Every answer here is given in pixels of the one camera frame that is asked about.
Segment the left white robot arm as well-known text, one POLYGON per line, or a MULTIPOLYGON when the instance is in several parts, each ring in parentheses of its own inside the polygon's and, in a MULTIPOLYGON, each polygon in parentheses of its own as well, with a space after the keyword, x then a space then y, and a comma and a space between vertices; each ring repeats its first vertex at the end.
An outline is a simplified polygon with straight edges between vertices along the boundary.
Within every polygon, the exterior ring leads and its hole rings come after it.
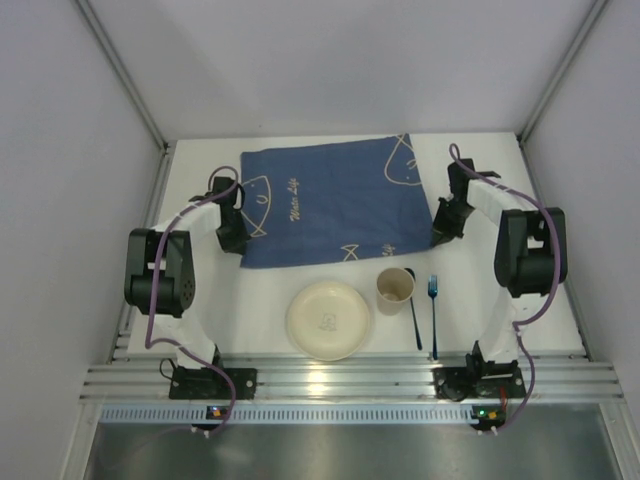
POLYGON ((168 345, 179 365, 211 372, 231 390, 233 380, 216 364, 216 343, 191 311, 196 294, 193 247, 213 235, 223 253, 244 255, 250 240, 242 218, 244 198, 237 170, 215 169, 205 192, 171 219, 130 232, 124 281, 126 303, 147 317, 144 347, 168 345))

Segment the blue cloth placemat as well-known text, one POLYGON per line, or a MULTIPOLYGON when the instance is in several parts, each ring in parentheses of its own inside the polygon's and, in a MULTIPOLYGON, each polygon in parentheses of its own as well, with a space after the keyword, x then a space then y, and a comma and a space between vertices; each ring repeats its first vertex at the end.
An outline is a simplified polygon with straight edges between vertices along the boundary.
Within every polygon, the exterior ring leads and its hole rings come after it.
POLYGON ((241 265, 271 269, 426 251, 432 214, 407 134, 240 156, 250 240, 241 265))

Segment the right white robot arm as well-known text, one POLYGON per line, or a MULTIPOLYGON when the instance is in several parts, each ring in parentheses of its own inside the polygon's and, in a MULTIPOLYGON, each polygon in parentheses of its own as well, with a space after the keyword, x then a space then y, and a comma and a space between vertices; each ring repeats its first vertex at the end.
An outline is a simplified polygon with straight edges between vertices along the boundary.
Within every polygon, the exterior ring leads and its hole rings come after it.
POLYGON ((472 386, 514 383, 523 329, 545 315, 567 276, 565 214, 500 183, 495 172, 476 171, 472 159, 455 156, 447 172, 450 195, 439 199, 431 245, 461 239, 476 211, 497 227, 493 272, 499 293, 486 329, 466 355, 464 379, 472 386))

